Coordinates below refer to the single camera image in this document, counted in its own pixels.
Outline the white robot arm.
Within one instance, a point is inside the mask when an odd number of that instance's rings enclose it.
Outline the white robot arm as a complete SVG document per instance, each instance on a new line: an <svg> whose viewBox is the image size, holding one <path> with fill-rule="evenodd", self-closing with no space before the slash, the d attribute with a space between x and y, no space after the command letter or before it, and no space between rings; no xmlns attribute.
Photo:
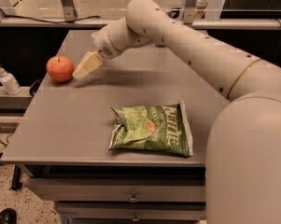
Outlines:
<svg viewBox="0 0 281 224"><path fill-rule="evenodd" d="M132 0L95 34L74 77L152 40L230 102L208 136L207 224L281 224L281 68L173 21L152 0Z"/></svg>

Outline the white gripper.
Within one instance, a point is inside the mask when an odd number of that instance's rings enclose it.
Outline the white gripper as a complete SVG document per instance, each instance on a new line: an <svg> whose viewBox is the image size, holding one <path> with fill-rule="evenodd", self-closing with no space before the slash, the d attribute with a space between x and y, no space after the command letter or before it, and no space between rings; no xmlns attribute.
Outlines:
<svg viewBox="0 0 281 224"><path fill-rule="evenodd" d="M91 35L95 50L88 51L75 68L73 78L82 79L103 64L104 59L121 55L125 48L125 26L108 24Z"/></svg>

